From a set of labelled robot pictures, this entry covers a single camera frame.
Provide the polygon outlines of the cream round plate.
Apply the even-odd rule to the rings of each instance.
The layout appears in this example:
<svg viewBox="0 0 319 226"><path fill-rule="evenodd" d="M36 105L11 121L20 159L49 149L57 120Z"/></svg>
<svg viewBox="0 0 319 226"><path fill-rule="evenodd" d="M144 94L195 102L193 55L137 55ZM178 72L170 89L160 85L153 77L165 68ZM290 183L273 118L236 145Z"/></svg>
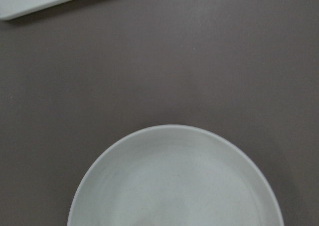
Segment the cream round plate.
<svg viewBox="0 0 319 226"><path fill-rule="evenodd" d="M90 166L70 226L282 226L265 176L238 147L184 125L120 139Z"/></svg>

